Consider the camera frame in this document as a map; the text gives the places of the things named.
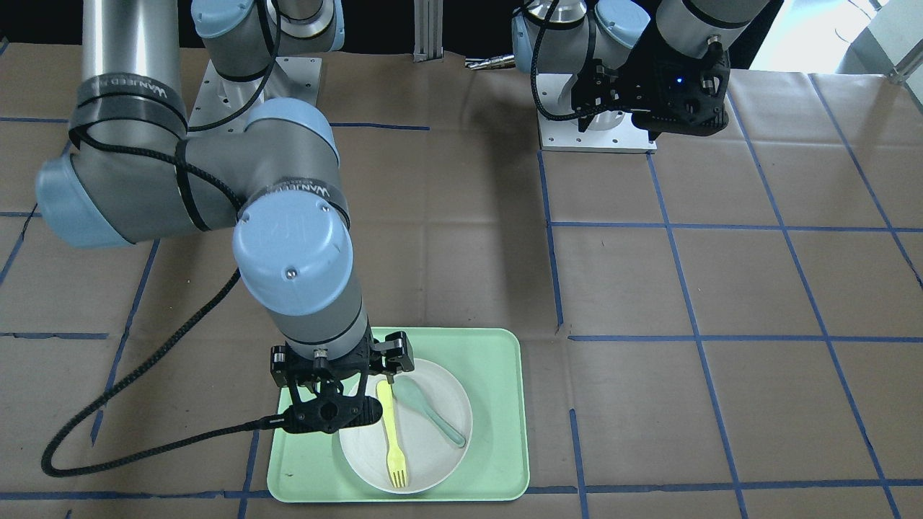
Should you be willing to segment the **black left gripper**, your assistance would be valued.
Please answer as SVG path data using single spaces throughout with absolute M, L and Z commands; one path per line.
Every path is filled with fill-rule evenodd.
M 619 69 L 591 59 L 577 75 L 573 109 L 580 130 L 606 111 L 632 114 L 632 124 L 649 132 L 709 137 L 728 127 L 725 95 L 728 51 L 717 35 L 702 40 L 702 57 L 673 49 L 657 32 L 644 32 Z

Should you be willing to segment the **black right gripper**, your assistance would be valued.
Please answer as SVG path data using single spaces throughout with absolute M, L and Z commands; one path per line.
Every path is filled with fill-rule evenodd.
M 375 424 L 383 408 L 366 395 L 367 378 L 413 369 L 412 345 L 403 331 L 389 333 L 380 342 L 367 329 L 355 348 L 337 359 L 326 350 L 299 354 L 288 344 L 273 346 L 270 373 L 279 387 L 288 389 L 291 405 L 271 417 L 270 426 L 290 434 L 333 434 L 340 428 Z

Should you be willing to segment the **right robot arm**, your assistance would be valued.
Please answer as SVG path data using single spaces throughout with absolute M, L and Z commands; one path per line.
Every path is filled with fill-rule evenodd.
M 192 17 L 230 102 L 208 125 L 182 101 L 175 1 L 83 3 L 76 152 L 40 169 L 40 212 L 82 249 L 231 228 L 238 277 L 286 338 L 271 369 L 293 404 L 261 426 L 375 423 L 381 404 L 342 382 L 411 371 L 411 347 L 371 335 L 332 127 L 279 61 L 339 49 L 342 4 L 195 1 Z

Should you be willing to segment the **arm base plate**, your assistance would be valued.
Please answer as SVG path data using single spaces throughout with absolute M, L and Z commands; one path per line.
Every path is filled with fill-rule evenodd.
M 542 105 L 552 114 L 570 114 L 570 88 L 577 76 L 573 74 L 539 74 L 537 89 Z M 538 115 L 539 140 L 545 151 L 616 152 L 617 154 L 646 154 L 657 149 L 649 139 L 648 131 L 632 124 L 629 112 L 603 112 L 589 127 L 579 131 L 579 122 L 557 122 Z
M 316 105 L 322 69 L 323 60 L 320 57 L 280 57 L 270 79 L 251 108 L 220 127 L 190 134 L 197 136 L 240 133 L 245 129 L 251 112 L 267 99 L 290 97 Z M 204 127 L 233 115 L 250 100 L 261 81 L 255 79 L 250 82 L 235 82 L 225 79 L 217 73 L 213 63 L 208 63 L 189 116 L 189 128 Z

